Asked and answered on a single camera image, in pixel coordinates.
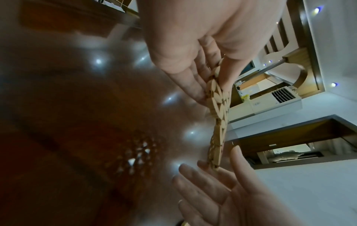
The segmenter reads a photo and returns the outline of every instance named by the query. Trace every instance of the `wooden object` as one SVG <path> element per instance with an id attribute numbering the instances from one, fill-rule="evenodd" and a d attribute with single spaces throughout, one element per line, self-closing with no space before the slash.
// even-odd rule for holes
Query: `wooden object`
<path id="1" fill-rule="evenodd" d="M 208 162 L 212 169 L 217 169 L 221 162 L 223 143 L 227 132 L 228 111 L 231 104 L 231 95 L 224 92 L 218 84 L 220 66 L 212 70 L 207 83 L 207 106 L 212 116 L 216 119 L 213 136 L 208 151 Z"/>

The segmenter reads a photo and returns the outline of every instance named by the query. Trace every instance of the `hand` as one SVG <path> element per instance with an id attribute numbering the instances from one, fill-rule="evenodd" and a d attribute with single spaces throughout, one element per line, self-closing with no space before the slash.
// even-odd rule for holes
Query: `hand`
<path id="1" fill-rule="evenodd" d="M 180 166 L 172 182 L 185 199 L 178 208 L 190 226 L 302 225 L 259 180 L 238 146 L 231 151 L 231 164 L 234 173 L 215 172 L 203 161 L 197 165 L 206 173 Z"/>
<path id="2" fill-rule="evenodd" d="M 153 63 L 205 105 L 210 69 L 228 92 L 280 20 L 286 0 L 137 0 Z"/>

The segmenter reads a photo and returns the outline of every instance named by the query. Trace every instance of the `pinky finger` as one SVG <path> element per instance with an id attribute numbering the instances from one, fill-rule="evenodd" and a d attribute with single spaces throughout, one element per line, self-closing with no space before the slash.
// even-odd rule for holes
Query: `pinky finger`
<path id="1" fill-rule="evenodd" d="M 180 200 L 178 204 L 178 209 L 190 226 L 211 226 L 198 215 L 197 211 L 186 200 Z"/>

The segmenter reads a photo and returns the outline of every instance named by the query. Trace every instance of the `white air conditioner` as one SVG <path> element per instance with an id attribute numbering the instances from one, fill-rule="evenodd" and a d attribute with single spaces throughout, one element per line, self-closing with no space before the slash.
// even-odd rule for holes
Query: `white air conditioner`
<path id="1" fill-rule="evenodd" d="M 283 87 L 234 106 L 228 113 L 228 130 L 302 109 L 301 97 L 292 88 Z"/>

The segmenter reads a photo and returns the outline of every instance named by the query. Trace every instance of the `finger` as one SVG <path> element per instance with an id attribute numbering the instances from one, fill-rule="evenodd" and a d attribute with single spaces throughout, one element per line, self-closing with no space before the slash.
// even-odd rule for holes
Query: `finger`
<path id="1" fill-rule="evenodd" d="M 201 88 L 203 90 L 206 90 L 206 82 L 201 78 L 201 76 L 199 76 L 198 74 L 198 71 L 197 71 L 197 67 L 196 67 L 196 64 L 195 62 L 193 61 L 191 66 L 190 66 L 190 69 L 192 71 L 192 74 L 193 74 L 193 77 L 195 78 L 195 80 L 198 82 L 198 84 L 201 86 Z"/>
<path id="2" fill-rule="evenodd" d="M 221 183 L 212 180 L 207 175 L 198 172 L 187 164 L 182 164 L 178 170 L 186 179 L 191 181 L 218 204 L 222 205 L 227 199 L 229 191 Z"/>
<path id="3" fill-rule="evenodd" d="M 254 169 L 242 155 L 241 148 L 235 146 L 231 151 L 231 165 L 238 182 L 250 194 L 269 193 L 268 188 L 258 178 Z"/>
<path id="4" fill-rule="evenodd" d="M 196 64 L 198 74 L 207 83 L 211 74 L 211 70 L 206 64 L 206 56 L 202 47 L 199 48 L 197 57 L 194 59 L 194 62 Z"/>
<path id="5" fill-rule="evenodd" d="M 195 209 L 188 204 L 185 200 L 180 200 L 178 203 L 178 209 L 180 210 L 183 218 L 190 226 L 210 226 L 209 223 L 205 222 L 203 218 L 197 214 Z"/>
<path id="6" fill-rule="evenodd" d="M 249 62 L 250 60 L 233 60 L 227 56 L 223 58 L 218 76 L 218 84 L 223 91 L 232 91 L 234 82 Z"/>
<path id="7" fill-rule="evenodd" d="M 206 106 L 205 91 L 193 77 L 193 73 L 190 68 L 186 68 L 182 72 L 176 74 L 167 73 L 167 75 L 197 103 Z"/>
<path id="8" fill-rule="evenodd" d="M 218 66 L 221 60 L 221 51 L 212 36 L 205 35 L 198 40 L 203 48 L 206 59 L 211 69 Z"/>
<path id="9" fill-rule="evenodd" d="M 216 225 L 218 223 L 219 206 L 201 193 L 191 182 L 181 175 L 176 175 L 172 179 L 173 186 L 189 202 L 208 223 Z"/>
<path id="10" fill-rule="evenodd" d="M 197 166 L 202 169 L 203 171 L 207 172 L 208 174 L 212 175 L 216 178 L 219 182 L 225 185 L 227 188 L 232 190 L 234 186 L 237 184 L 237 178 L 235 177 L 234 173 L 225 170 L 223 168 L 218 168 L 217 171 L 211 169 L 209 164 L 204 161 L 198 161 Z"/>

